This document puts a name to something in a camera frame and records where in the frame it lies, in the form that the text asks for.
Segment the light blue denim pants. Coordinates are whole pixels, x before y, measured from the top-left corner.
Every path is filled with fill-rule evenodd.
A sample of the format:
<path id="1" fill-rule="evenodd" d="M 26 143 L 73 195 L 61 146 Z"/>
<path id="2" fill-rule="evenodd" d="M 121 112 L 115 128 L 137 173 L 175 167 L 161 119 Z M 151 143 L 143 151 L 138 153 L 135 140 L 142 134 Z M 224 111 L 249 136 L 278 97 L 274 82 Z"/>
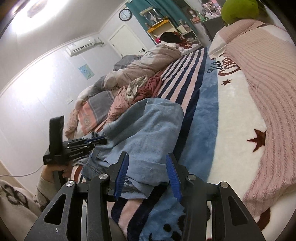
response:
<path id="1" fill-rule="evenodd" d="M 163 98 L 137 102 L 100 132 L 88 135 L 104 137 L 107 143 L 93 149 L 81 174 L 91 180 L 127 152 L 129 165 L 121 197 L 148 198 L 156 186 L 168 182 L 166 155 L 175 148 L 183 117 L 179 104 Z"/>

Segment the patterned pink grey quilt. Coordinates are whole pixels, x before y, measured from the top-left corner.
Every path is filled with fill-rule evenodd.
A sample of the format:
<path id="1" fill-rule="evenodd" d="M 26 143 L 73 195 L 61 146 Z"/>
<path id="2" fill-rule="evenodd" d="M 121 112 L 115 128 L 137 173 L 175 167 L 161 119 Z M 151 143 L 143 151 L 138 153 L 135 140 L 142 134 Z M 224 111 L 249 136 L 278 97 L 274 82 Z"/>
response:
<path id="1" fill-rule="evenodd" d="M 65 128 L 65 136 L 69 140 L 81 138 L 95 131 L 107 118 L 114 101 L 110 90 L 104 90 L 89 97 L 79 111 L 71 111 Z"/>

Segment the white plush toy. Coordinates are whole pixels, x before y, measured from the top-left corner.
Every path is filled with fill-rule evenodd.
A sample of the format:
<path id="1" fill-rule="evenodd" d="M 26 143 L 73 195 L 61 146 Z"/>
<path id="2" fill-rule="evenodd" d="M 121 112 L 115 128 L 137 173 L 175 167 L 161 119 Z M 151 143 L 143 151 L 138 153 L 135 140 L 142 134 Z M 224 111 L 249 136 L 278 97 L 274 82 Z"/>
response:
<path id="1" fill-rule="evenodd" d="M 74 106 L 76 111 L 79 111 L 82 108 L 82 106 L 85 104 L 85 102 L 88 100 L 92 87 L 93 85 L 85 88 L 79 93 Z"/>

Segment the pink checked garment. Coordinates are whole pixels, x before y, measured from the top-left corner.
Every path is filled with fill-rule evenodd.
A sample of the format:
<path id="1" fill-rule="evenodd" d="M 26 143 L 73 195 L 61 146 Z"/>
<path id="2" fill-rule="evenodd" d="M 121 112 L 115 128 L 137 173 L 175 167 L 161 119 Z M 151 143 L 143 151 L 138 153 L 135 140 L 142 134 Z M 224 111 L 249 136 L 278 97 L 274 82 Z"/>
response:
<path id="1" fill-rule="evenodd" d="M 130 107 L 125 97 L 126 94 L 124 91 L 118 92 L 107 115 L 108 123 L 117 120 Z"/>

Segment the beige plaid garment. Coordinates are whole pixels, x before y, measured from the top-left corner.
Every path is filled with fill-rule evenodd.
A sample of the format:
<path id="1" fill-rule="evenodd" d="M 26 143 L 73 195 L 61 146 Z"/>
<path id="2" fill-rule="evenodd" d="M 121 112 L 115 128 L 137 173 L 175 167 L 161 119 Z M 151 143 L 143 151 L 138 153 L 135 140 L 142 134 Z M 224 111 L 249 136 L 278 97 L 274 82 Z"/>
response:
<path id="1" fill-rule="evenodd" d="M 138 95 L 138 90 L 143 87 L 146 82 L 148 81 L 147 76 L 139 77 L 135 80 L 133 80 L 131 83 L 128 84 L 126 88 L 126 101 L 131 104 L 136 96 Z"/>

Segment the grey beige duvet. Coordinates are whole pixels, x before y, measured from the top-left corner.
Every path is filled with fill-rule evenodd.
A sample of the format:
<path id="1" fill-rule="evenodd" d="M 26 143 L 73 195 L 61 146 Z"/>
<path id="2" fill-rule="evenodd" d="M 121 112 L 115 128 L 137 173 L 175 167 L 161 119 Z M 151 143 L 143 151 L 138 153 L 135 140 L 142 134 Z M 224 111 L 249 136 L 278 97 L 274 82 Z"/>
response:
<path id="1" fill-rule="evenodd" d="M 181 58 L 181 53 L 178 48 L 172 45 L 157 44 L 140 59 L 132 61 L 126 68 L 112 71 L 97 80 L 89 91 L 88 97 L 93 97 L 104 90 L 121 88 L 139 77 L 150 78 L 179 58 Z"/>

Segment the maroon garment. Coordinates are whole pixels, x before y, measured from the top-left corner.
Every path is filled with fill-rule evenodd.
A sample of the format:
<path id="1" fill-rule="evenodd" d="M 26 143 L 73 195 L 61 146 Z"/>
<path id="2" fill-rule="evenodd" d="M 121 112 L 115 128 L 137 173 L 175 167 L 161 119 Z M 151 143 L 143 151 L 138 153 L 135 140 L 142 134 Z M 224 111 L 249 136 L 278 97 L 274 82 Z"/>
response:
<path id="1" fill-rule="evenodd" d="M 137 96 L 134 100 L 140 101 L 145 98 L 155 97 L 162 84 L 162 78 L 160 75 L 156 74 L 152 76 L 143 87 L 138 89 Z"/>

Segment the white door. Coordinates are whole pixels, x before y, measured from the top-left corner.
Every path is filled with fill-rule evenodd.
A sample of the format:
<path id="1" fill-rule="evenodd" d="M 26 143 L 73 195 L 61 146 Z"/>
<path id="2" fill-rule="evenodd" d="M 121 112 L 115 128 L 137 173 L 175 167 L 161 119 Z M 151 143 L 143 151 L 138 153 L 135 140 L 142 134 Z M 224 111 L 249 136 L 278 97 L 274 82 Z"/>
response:
<path id="1" fill-rule="evenodd" d="M 127 25 L 120 26 L 109 38 L 111 46 L 121 56 L 144 55 L 147 48 Z"/>

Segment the glass display case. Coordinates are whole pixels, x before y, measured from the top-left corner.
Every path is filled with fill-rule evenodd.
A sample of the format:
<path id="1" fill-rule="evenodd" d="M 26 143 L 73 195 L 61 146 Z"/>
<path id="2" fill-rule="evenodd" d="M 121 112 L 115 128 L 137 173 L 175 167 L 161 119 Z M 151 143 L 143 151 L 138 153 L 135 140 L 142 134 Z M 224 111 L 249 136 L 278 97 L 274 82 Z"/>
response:
<path id="1" fill-rule="evenodd" d="M 157 12 L 157 10 L 153 6 L 144 9 L 139 14 L 140 16 L 144 17 L 151 26 L 163 20 L 163 17 Z"/>

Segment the dark desk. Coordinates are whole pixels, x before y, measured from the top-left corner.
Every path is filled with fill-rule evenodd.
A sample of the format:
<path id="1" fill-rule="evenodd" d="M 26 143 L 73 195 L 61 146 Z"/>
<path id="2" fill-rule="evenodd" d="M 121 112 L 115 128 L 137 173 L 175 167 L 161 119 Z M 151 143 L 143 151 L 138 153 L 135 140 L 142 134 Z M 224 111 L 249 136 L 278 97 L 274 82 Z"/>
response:
<path id="1" fill-rule="evenodd" d="M 208 19 L 204 21 L 202 25 L 204 26 L 210 41 L 213 41 L 216 33 L 225 26 L 221 16 L 213 19 Z"/>

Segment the teal curtain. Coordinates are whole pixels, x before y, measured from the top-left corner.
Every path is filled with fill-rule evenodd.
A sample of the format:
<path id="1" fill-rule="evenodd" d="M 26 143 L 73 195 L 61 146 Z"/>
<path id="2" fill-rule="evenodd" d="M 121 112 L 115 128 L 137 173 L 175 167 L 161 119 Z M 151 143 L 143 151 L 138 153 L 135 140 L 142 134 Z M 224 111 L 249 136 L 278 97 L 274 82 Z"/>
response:
<path id="1" fill-rule="evenodd" d="M 131 10 L 135 18 L 146 31 L 148 28 L 145 24 L 148 23 L 148 20 L 140 16 L 140 12 L 153 6 L 161 16 L 167 16 L 175 27 L 179 25 L 179 20 L 183 20 L 196 35 L 198 34 L 197 29 L 191 21 L 191 17 L 187 13 L 189 5 L 185 1 L 132 0 L 128 1 L 126 6 Z"/>

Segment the wig mannequin head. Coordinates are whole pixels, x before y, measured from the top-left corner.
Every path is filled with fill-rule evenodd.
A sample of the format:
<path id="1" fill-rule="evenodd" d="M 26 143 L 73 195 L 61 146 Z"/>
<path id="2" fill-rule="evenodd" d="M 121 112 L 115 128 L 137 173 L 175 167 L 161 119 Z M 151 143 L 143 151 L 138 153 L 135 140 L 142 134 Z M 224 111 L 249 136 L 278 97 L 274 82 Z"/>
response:
<path id="1" fill-rule="evenodd" d="M 197 13 L 194 9 L 192 8 L 187 8 L 186 9 L 187 14 L 190 16 L 190 18 L 195 18 L 197 17 Z"/>

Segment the green plush toy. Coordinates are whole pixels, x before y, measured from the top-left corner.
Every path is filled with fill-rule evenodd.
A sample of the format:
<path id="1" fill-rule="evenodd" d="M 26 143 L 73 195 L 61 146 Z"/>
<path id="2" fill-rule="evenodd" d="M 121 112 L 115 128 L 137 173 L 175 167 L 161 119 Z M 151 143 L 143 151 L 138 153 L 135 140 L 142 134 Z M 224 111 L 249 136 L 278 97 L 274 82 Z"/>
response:
<path id="1" fill-rule="evenodd" d="M 227 0 L 221 9 L 221 17 L 226 25 L 243 19 L 267 18 L 265 6 L 257 0 Z"/>

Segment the wall light switch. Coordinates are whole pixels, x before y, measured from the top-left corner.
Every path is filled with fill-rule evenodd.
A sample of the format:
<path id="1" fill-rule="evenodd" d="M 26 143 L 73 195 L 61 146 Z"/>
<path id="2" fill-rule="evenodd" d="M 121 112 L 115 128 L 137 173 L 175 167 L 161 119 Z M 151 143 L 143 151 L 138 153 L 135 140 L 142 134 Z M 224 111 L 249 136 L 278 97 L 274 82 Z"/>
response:
<path id="1" fill-rule="evenodd" d="M 73 101 L 72 98 L 68 98 L 68 99 L 66 99 L 66 103 L 67 103 L 67 104 L 70 104 L 72 101 Z"/>

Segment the round wall clock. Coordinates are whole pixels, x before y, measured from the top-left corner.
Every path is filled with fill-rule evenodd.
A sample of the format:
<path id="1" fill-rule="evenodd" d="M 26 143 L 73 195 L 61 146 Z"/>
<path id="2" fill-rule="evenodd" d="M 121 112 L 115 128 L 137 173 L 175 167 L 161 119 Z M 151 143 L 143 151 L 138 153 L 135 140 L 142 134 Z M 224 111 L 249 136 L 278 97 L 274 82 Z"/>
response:
<path id="1" fill-rule="evenodd" d="M 129 9 L 122 9 L 118 16 L 121 21 L 126 22 L 132 18 L 132 12 Z"/>

